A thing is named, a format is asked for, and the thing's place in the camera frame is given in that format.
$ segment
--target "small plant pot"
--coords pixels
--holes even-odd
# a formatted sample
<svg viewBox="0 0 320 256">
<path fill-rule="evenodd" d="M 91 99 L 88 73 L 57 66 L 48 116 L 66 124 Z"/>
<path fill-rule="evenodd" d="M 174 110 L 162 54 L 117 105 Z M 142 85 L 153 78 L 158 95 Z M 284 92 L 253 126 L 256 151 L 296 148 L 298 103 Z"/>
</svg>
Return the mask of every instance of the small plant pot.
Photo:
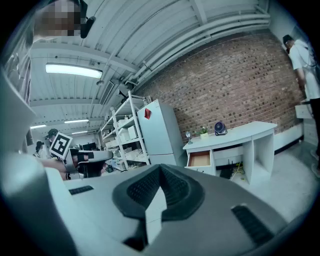
<svg viewBox="0 0 320 256">
<path fill-rule="evenodd" d="M 209 137 L 209 134 L 208 133 L 203 133 L 203 134 L 200 134 L 200 137 L 202 140 L 205 140 L 206 138 Z"/>
</svg>

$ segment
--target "small desk fan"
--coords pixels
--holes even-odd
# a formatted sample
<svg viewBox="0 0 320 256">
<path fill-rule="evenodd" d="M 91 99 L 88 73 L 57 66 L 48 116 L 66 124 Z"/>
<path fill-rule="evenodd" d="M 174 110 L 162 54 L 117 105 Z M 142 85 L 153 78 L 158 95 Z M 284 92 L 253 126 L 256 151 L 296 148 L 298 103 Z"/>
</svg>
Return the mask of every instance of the small desk fan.
<svg viewBox="0 0 320 256">
<path fill-rule="evenodd" d="M 228 133 L 227 131 L 227 127 L 225 126 L 224 123 L 222 122 L 217 122 L 214 125 L 214 132 L 216 136 L 220 136 L 220 135 L 226 135 Z"/>
</svg>

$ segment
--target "white refrigerator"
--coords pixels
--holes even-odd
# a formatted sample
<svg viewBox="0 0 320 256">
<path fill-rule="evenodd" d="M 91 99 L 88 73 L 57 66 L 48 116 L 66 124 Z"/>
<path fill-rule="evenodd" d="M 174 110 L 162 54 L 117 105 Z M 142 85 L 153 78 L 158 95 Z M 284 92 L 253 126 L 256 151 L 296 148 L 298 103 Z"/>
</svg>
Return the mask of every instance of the white refrigerator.
<svg viewBox="0 0 320 256">
<path fill-rule="evenodd" d="M 149 119 L 145 117 L 146 109 L 151 111 Z M 184 143 L 174 109 L 155 100 L 137 114 L 151 164 L 185 167 L 187 153 L 183 150 Z"/>
</svg>

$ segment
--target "fluorescent light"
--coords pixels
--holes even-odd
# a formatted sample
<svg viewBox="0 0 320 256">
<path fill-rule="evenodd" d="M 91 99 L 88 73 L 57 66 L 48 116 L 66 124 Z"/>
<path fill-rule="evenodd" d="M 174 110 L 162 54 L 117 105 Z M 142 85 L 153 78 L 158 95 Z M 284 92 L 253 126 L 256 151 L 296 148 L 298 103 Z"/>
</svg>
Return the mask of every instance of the fluorescent light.
<svg viewBox="0 0 320 256">
<path fill-rule="evenodd" d="M 42 127 L 46 127 L 46 125 L 41 124 L 41 125 L 31 126 L 30 129 L 36 129 L 36 128 L 42 128 Z"/>
<path fill-rule="evenodd" d="M 72 134 L 85 134 L 87 132 L 88 132 L 87 130 L 84 130 L 84 131 L 73 132 Z"/>
<path fill-rule="evenodd" d="M 79 122 L 89 122 L 89 119 L 64 121 L 65 124 L 79 123 Z"/>
<path fill-rule="evenodd" d="M 102 76 L 102 70 L 69 64 L 47 63 L 45 71 L 47 73 L 78 75 L 97 79 Z"/>
</svg>

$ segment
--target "white desk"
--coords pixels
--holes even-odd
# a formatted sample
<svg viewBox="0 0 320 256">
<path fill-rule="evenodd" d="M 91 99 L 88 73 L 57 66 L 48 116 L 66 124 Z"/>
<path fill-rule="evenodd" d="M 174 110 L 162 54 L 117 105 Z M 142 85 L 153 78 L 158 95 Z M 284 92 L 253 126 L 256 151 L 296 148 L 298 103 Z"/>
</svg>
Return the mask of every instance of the white desk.
<svg viewBox="0 0 320 256">
<path fill-rule="evenodd" d="M 210 134 L 208 138 L 194 137 L 183 149 L 188 155 L 186 168 L 216 175 L 214 150 L 237 144 L 243 155 L 243 169 L 249 184 L 269 179 L 274 164 L 274 123 L 254 121 L 232 129 L 226 135 Z"/>
</svg>

